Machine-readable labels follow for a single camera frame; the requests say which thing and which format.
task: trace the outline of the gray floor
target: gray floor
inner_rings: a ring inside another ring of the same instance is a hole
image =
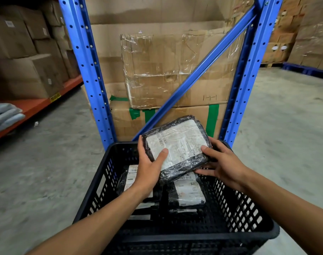
[[[0,145],[0,254],[71,224],[103,156],[81,91]],[[323,207],[323,80],[261,69],[233,147],[249,167]],[[257,254],[304,254],[282,231]]]

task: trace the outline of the hand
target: hand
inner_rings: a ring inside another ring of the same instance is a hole
[[[246,176],[252,170],[246,167],[222,142],[211,137],[209,139],[211,144],[215,145],[221,152],[208,148],[207,146],[202,146],[201,150],[204,154],[217,159],[217,162],[207,164],[209,168],[215,169],[196,169],[195,172],[202,175],[215,176],[230,188],[245,192]]]
[[[137,177],[132,186],[141,188],[144,194],[144,198],[148,197],[153,187],[156,185],[161,166],[169,153],[168,149],[163,149],[157,159],[151,162],[145,153],[144,145],[142,143],[142,137],[139,136],[138,140],[138,153],[139,153],[139,165],[137,171]]]

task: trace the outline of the blue metal shelf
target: blue metal shelf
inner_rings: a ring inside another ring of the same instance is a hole
[[[254,6],[236,23],[217,46],[202,60],[183,84],[152,116],[139,134],[150,130],[185,94],[230,44],[245,32],[220,138],[233,145],[260,63],[283,0],[255,0]],[[73,50],[78,60],[86,91],[105,150],[116,141],[113,120],[101,75],[85,0],[59,0]]]

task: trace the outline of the plastic crate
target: plastic crate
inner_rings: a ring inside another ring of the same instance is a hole
[[[123,167],[136,164],[137,142],[110,145],[73,223],[116,198]],[[279,226],[249,197],[214,177],[201,179],[207,197],[203,217],[172,221],[161,210],[157,222],[128,221],[103,254],[253,254],[267,240],[278,236]],[[160,207],[167,207],[167,197],[161,200]]]

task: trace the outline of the orange shelf beam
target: orange shelf beam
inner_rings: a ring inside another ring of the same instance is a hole
[[[44,98],[44,99],[23,99],[23,100],[10,100],[10,101],[2,101],[3,103],[11,103],[16,107],[22,109],[22,113],[26,116],[23,120],[16,122],[15,124],[9,126],[0,132],[0,138],[7,135],[9,132],[14,130],[17,126],[22,124],[24,121],[31,118],[33,115],[40,112],[45,107],[48,107],[52,102],[57,100],[59,97],[66,94],[68,91],[76,87],[82,82],[82,77],[79,75],[74,79],[70,79],[65,82],[64,88],[54,95],[52,98]]]

